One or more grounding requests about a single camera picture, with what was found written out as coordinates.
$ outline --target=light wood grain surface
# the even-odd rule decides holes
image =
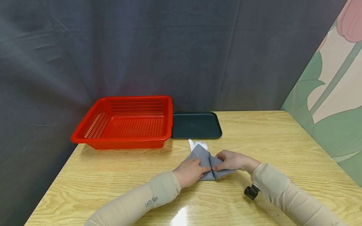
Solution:
[[[348,225],[362,225],[362,190],[288,113],[217,115],[223,136],[206,141],[213,155],[228,149],[272,163]],[[170,139],[162,150],[96,151],[80,144],[26,225],[82,225],[102,205],[174,169],[189,153],[187,140]],[[294,225],[262,195],[249,201],[243,191],[250,184],[241,171],[197,182],[135,225]]]

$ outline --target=plastic cutlery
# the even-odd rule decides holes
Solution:
[[[191,139],[189,139],[189,145],[190,145],[190,149],[192,151],[195,148],[195,145],[194,145],[194,142]]]
[[[202,140],[202,141],[196,141],[195,144],[194,144],[194,146],[196,147],[198,144],[199,144],[201,147],[205,148],[205,150],[207,151],[208,147],[207,147],[207,144],[206,144],[205,141],[203,141],[203,140]]]

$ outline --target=floral wallpaper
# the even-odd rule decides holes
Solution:
[[[362,0],[348,0],[282,106],[360,187],[361,49]]]

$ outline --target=person's right hand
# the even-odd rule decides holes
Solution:
[[[211,167],[200,166],[200,158],[190,158],[189,160],[181,162],[181,164],[174,169],[173,173],[175,174],[180,187],[187,188],[202,178],[203,173],[209,171],[211,171]]]
[[[217,166],[213,167],[213,170],[243,170],[248,172],[250,175],[254,172],[254,170],[260,165],[260,162],[243,154],[231,152],[228,150],[223,150],[219,152],[216,158],[223,161]]]

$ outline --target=beige arm sleeve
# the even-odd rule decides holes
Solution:
[[[291,183],[287,176],[270,164],[260,164],[251,179],[266,200],[280,208],[297,225],[346,225],[322,203]]]
[[[173,172],[163,172],[95,212],[85,226],[129,226],[146,212],[174,200],[181,187]]]

